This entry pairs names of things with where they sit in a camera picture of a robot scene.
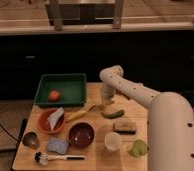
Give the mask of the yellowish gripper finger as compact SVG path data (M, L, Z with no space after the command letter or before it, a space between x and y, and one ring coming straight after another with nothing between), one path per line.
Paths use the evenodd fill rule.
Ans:
M109 99L102 99L102 105L103 106L108 106L108 105L111 105L113 104L114 101L112 100L112 98L109 98Z

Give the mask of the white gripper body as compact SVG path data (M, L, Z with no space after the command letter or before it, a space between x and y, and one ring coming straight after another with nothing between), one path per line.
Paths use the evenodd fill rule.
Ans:
M106 83L102 84L101 97L103 99L112 99L114 97L115 93L116 93L116 90L113 87L109 86Z

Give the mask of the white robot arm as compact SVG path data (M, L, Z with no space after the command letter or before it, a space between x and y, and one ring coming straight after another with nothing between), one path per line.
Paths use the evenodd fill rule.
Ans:
M159 92L123 77L115 65L103 69L101 97L110 103L116 90L148 110L148 171L194 171L194 112L175 92Z

